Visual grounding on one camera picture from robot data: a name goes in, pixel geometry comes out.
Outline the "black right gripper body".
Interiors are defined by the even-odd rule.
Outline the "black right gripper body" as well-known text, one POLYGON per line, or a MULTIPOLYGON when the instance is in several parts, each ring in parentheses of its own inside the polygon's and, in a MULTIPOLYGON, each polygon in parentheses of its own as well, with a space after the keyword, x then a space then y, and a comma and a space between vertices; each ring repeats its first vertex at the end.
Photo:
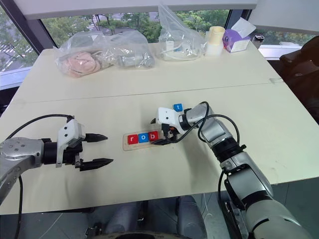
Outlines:
POLYGON ((177 135, 179 134, 179 132, 175 127, 170 126, 169 124, 166 124, 166 123, 162 123, 161 129, 163 131, 163 135, 164 135, 165 139, 177 140, 177 135))

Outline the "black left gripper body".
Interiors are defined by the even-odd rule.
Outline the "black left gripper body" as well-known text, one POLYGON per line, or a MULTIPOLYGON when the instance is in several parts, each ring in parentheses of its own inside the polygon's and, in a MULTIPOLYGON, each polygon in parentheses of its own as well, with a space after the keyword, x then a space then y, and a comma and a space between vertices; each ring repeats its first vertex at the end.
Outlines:
POLYGON ((76 146, 68 146, 63 151, 63 164, 73 165, 75 168, 78 168, 80 171, 84 171, 84 162, 80 158, 80 153, 83 151, 82 143, 78 143, 76 146))

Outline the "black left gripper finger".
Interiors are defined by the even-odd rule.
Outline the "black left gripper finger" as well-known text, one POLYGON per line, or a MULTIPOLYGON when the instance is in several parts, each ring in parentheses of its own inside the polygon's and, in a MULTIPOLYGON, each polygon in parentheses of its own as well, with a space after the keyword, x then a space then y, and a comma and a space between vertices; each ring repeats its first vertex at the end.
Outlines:
POLYGON ((103 166, 106 166, 106 165, 112 163, 113 161, 114 161, 113 159, 108 159, 108 158, 93 159, 90 162, 81 161, 79 169, 80 169, 80 171, 94 170, 94 169, 98 169, 98 168, 101 168, 103 166))
POLYGON ((104 136, 102 134, 96 134, 96 133, 87 133, 85 135, 85 142, 100 142, 107 140, 108 137, 104 136))

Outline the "wooden letter tray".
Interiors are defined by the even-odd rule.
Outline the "wooden letter tray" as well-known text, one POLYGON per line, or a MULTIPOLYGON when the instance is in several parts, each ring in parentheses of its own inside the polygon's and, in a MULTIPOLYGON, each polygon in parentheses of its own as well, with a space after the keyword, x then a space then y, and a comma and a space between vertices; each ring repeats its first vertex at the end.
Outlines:
POLYGON ((150 131, 158 131, 159 132, 159 139, 165 139, 163 132, 160 129, 151 129, 151 130, 144 130, 144 131, 136 131, 136 132, 129 132, 123 135, 123 150, 124 151, 132 151, 137 149, 144 149, 144 148, 150 148, 155 147, 156 145, 153 145, 153 142, 145 142, 145 143, 137 143, 137 144, 131 144, 128 145, 127 143, 127 136, 130 134, 140 134, 140 133, 149 133, 150 131))

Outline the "plastic bag with grey items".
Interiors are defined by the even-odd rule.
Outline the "plastic bag with grey items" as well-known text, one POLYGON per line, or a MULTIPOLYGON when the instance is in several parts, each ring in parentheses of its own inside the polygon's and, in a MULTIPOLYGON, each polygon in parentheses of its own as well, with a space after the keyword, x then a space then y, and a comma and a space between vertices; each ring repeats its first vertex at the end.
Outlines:
POLYGON ((109 62, 120 68, 152 68, 155 59, 148 41, 137 30, 122 32, 110 37, 109 62))

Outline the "plastic bag with pink cloth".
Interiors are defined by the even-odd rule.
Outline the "plastic bag with pink cloth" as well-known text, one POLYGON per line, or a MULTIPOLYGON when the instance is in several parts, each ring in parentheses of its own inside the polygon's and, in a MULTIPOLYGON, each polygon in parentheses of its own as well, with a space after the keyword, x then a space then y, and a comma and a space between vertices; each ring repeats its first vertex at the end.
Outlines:
POLYGON ((54 47, 55 63, 65 75, 80 78, 113 66, 114 51, 102 32, 77 32, 54 47))

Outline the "clear bag with white parts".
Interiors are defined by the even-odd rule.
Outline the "clear bag with white parts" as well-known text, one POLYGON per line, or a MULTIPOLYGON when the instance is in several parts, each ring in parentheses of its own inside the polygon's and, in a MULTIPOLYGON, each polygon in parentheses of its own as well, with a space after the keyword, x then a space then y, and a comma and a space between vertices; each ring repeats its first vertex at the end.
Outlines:
POLYGON ((164 61, 190 61, 204 54, 206 42, 195 30, 187 27, 167 5, 158 5, 161 31, 157 57, 164 61))

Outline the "cream plastic cup stack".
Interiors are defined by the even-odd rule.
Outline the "cream plastic cup stack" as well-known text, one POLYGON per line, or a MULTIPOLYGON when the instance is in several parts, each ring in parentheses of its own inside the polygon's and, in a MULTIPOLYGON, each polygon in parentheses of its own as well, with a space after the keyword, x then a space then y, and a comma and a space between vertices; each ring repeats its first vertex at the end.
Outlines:
POLYGON ((211 26, 206 34, 206 56, 220 56, 224 48, 223 36, 225 28, 222 26, 211 26))

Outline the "purple tissue box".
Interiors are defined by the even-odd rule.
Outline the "purple tissue box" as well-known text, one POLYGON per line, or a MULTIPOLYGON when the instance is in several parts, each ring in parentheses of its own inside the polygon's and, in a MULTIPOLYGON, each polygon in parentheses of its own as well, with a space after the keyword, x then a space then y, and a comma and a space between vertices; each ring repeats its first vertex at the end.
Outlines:
POLYGON ((255 25, 241 17, 230 29, 225 30, 222 38, 224 48, 229 53, 246 50, 251 40, 249 35, 255 29, 255 25))

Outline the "dark jar with white lid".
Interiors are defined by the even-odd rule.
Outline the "dark jar with white lid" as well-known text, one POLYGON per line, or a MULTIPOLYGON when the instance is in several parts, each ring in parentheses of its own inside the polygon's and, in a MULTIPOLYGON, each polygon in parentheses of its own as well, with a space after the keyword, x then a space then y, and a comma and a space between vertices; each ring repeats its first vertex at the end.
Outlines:
POLYGON ((252 38, 252 43, 257 49, 259 49, 264 40, 265 40, 265 37, 263 35, 255 34, 252 38))

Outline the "dark brown chair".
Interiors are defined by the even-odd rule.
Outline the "dark brown chair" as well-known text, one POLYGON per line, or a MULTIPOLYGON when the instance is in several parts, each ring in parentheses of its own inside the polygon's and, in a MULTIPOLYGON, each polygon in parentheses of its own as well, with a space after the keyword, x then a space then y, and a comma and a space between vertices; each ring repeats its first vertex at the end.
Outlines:
POLYGON ((319 124, 319 36, 282 55, 280 62, 282 79, 319 124))

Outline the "dark window frame post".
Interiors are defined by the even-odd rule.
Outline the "dark window frame post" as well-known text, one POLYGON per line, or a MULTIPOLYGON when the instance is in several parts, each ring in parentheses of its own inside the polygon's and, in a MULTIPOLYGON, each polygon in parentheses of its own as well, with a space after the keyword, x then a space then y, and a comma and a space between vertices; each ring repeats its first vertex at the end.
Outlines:
POLYGON ((14 0, 0 0, 0 6, 38 55, 44 49, 57 47, 43 22, 40 19, 27 19, 14 0))

